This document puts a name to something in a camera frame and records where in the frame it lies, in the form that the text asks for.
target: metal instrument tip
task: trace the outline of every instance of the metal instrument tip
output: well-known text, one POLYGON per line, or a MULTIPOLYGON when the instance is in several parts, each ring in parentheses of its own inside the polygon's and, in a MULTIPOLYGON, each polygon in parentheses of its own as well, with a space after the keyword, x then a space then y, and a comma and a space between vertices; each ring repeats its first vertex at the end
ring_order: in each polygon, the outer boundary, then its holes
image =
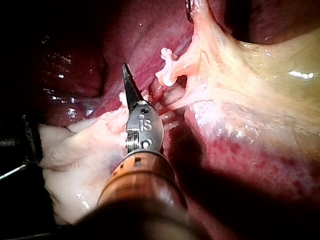
POLYGON ((135 83, 134 77, 127 63, 124 63, 122 65, 122 74, 123 74, 126 101, 127 101, 129 112, 131 113, 134 109, 134 105, 138 101, 144 100, 144 98, 142 97, 142 94, 135 83))

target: white fat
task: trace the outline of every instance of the white fat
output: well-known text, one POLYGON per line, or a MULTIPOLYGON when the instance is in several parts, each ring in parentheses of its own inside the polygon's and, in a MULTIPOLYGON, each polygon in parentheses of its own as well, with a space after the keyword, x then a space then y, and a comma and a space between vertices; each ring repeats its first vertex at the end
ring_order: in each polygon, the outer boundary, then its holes
POLYGON ((77 133, 81 132, 82 130, 86 129, 87 127, 89 127, 90 125, 94 124, 97 120, 98 120, 97 117, 90 118, 90 119, 84 119, 82 121, 79 121, 79 122, 76 122, 76 123, 69 125, 67 127, 67 129, 69 129, 70 132, 77 134, 77 133))
POLYGON ((74 224, 94 209, 111 172, 123 159, 127 107, 67 128, 40 125, 45 188, 58 224, 74 224))

